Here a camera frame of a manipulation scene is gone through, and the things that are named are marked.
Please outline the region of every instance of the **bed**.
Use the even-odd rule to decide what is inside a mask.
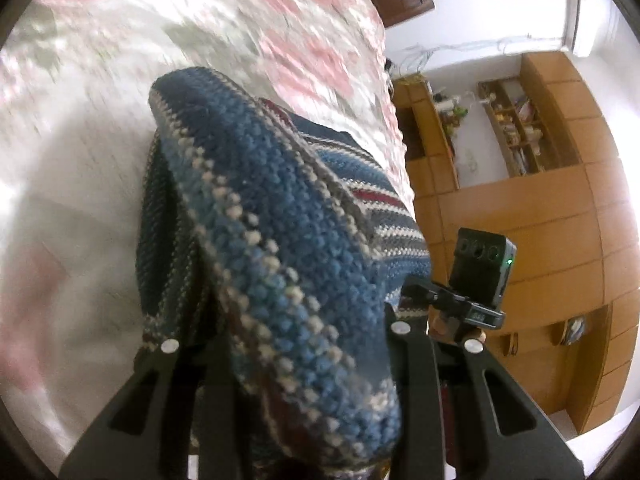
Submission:
[[[151,83],[210,66],[349,132],[412,209],[370,0],[33,0],[0,52],[0,396],[57,472],[132,371]]]

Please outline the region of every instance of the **stacked items on shelf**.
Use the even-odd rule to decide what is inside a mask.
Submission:
[[[479,84],[480,96],[494,127],[510,176],[550,170],[558,166],[557,154],[545,136],[545,125],[517,78]]]

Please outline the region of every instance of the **floral bedsheet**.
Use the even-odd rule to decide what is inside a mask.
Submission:
[[[34,0],[0,51],[0,394],[57,471],[132,369],[158,76],[193,65],[349,132],[413,193],[369,0]]]

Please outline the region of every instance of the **metal rivet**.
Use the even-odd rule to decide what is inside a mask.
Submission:
[[[484,345],[478,339],[467,339],[465,341],[465,350],[470,354],[479,354],[484,350]]]
[[[407,335],[411,332],[411,326],[404,321],[396,321],[391,325],[391,332],[397,335]]]
[[[167,339],[166,341],[164,341],[161,345],[160,345],[160,349],[165,353],[165,354],[172,354],[174,353],[178,348],[180,348],[180,343],[178,343],[178,341],[176,339]]]

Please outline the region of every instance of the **striped fabric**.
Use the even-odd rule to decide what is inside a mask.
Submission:
[[[400,435],[384,303],[429,276],[415,221],[346,133],[254,100],[206,68],[161,77],[138,286],[145,349],[230,336],[259,399],[263,472],[294,457],[356,478]]]

